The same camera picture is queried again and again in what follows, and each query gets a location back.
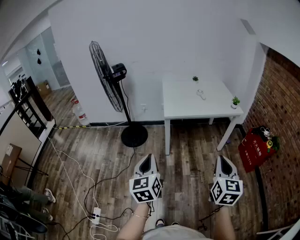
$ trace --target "wall outlet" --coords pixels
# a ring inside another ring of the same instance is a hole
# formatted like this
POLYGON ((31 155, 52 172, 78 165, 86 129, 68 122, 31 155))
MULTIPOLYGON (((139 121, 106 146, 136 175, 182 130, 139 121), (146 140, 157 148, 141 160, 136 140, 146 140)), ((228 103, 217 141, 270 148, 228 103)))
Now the wall outlet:
POLYGON ((141 104, 141 107, 142 107, 142 110, 143 111, 146 111, 148 108, 147 108, 147 104, 141 104))
POLYGON ((101 209, 100 208, 94 208, 94 212, 92 214, 93 216, 93 220, 92 220, 92 223, 93 224, 99 224, 100 222, 100 214, 101 214, 101 209))

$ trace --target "black cable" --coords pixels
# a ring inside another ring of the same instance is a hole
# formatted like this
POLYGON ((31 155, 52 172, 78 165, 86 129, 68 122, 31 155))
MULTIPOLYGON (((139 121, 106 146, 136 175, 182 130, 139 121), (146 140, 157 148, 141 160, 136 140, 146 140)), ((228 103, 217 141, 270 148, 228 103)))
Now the black cable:
POLYGON ((148 203, 148 202, 147 202, 147 205, 148 205, 148 207, 150 208, 150 213, 148 214, 148 217, 151 217, 151 213, 155 212, 154 206, 153 206, 153 201, 152 201, 152 207, 151 207, 151 203, 148 203))
POLYGON ((69 235, 68 235, 68 233, 66 232, 65 228, 60 223, 51 222, 51 223, 47 223, 46 225, 57 225, 57 224, 62 227, 62 229, 65 232, 65 235, 67 235, 67 237, 69 238, 69 240, 71 240, 70 237, 69 237, 69 235))
POLYGON ((73 227, 69 232, 66 232, 66 234, 62 237, 62 240, 64 240, 65 236, 68 235, 70 232, 72 232, 78 226, 78 224, 80 224, 84 219, 86 219, 88 217, 92 217, 92 216, 87 216, 87 217, 84 217, 83 219, 81 219, 78 223, 76 223, 75 227, 73 227))
POLYGON ((106 180, 115 179, 115 178, 119 177, 119 175, 120 175, 122 172, 124 172, 126 169, 128 169, 129 166, 130 166, 130 164, 131 164, 131 160, 132 160, 133 156, 135 155, 135 148, 133 148, 133 151, 134 151, 134 153, 132 154, 132 156, 131 156, 131 158, 130 158, 130 161, 129 161, 128 166, 127 166, 126 168, 124 168, 121 172, 119 172, 119 174, 118 174, 117 176, 115 176, 115 177, 113 177, 113 178, 102 179, 102 180, 100 180, 99 182, 97 182, 94 186, 92 186, 92 187, 89 188, 89 190, 88 190, 88 192, 87 192, 87 194, 86 194, 86 196, 85 196, 85 198, 84 198, 84 201, 83 201, 84 206, 85 206, 85 209, 87 210, 87 212, 88 212, 89 214, 92 215, 92 213, 90 213, 90 212, 88 211, 87 207, 86 207, 85 200, 86 200, 86 198, 87 198, 87 196, 88 196, 90 190, 91 190, 93 187, 96 187, 96 185, 97 185, 98 183, 100 183, 100 182, 103 182, 103 181, 106 181, 106 180))
POLYGON ((128 109, 128 112, 129 112, 129 118, 131 119, 131 116, 130 116, 130 109, 129 109, 129 107, 128 107, 128 100, 129 100, 129 99, 128 99, 128 96, 126 95, 126 92, 124 91, 122 80, 121 80, 121 86, 122 86, 122 89, 123 89, 123 92, 124 92, 125 96, 127 97, 127 109, 128 109))
POLYGON ((202 223, 201 226, 198 227, 198 231, 201 230, 202 228, 206 231, 207 230, 207 226, 204 225, 203 221, 210 218, 212 215, 214 215, 216 212, 219 212, 220 209, 223 207, 223 205, 221 207, 218 207, 217 209, 213 210, 209 215, 207 215, 206 217, 200 219, 199 221, 202 223))
POLYGON ((109 219, 109 220, 116 220, 116 219, 120 218, 127 209, 130 209, 133 212, 133 210, 131 208, 126 208, 119 217, 115 217, 115 218, 102 217, 102 216, 100 216, 100 217, 101 218, 106 218, 106 219, 109 219))

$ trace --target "fan base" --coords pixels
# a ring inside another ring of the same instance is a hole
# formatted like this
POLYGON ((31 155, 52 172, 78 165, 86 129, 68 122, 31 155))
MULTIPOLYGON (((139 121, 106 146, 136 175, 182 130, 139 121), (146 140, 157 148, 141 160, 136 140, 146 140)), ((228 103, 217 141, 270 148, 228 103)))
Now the fan base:
POLYGON ((121 134, 122 142, 130 148, 141 146, 147 138, 147 129, 138 123, 131 123, 121 134))

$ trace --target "trousers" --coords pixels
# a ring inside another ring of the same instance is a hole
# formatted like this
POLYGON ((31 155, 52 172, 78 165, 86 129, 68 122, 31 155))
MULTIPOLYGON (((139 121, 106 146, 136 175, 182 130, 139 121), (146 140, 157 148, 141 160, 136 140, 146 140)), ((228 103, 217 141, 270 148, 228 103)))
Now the trousers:
POLYGON ((24 203, 24 201, 38 202, 44 206, 49 201, 46 195, 34 192, 27 187, 17 188, 15 191, 16 197, 12 202, 20 212, 28 213, 31 217, 38 219, 45 224, 50 222, 47 214, 34 210, 28 204, 24 203))

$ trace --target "white bottle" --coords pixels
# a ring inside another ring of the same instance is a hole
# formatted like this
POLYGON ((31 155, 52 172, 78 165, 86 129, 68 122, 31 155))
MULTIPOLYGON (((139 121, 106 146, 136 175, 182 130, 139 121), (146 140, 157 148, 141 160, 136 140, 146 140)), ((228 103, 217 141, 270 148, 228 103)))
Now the white bottle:
POLYGON ((83 126, 89 125, 90 122, 86 114, 84 113, 83 108, 81 107, 79 101, 73 98, 71 103, 73 103, 73 113, 76 115, 80 124, 83 126))

